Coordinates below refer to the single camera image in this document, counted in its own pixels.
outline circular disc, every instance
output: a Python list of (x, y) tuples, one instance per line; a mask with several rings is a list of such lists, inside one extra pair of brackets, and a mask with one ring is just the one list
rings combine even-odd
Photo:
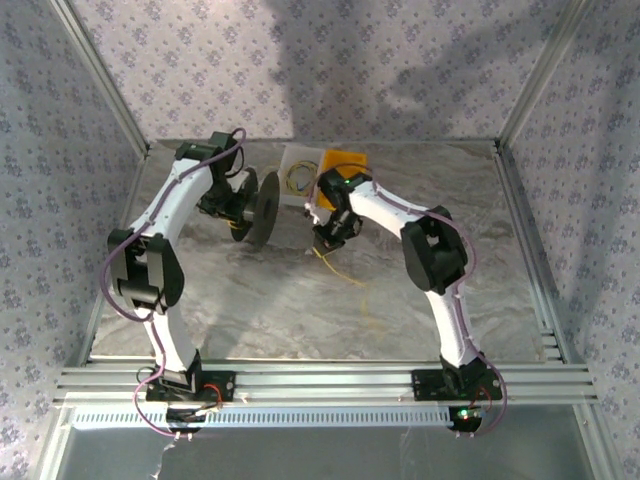
[[(249, 174), (249, 176), (242, 183), (238, 194), (243, 197), (245, 208), (247, 208), (247, 205), (253, 203), (254, 198), (258, 192), (258, 174), (251, 167), (245, 168), (244, 170)], [(244, 240), (244, 237), (246, 237), (247, 233), (249, 233), (249, 230), (251, 230), (251, 225), (251, 222), (248, 222), (244, 219), (241, 220), (240, 224), (237, 227), (231, 227), (231, 237), (236, 242)]]
[(273, 232), (280, 203), (280, 180), (276, 172), (270, 172), (260, 186), (253, 209), (253, 230), (249, 241), (257, 248), (263, 247)]

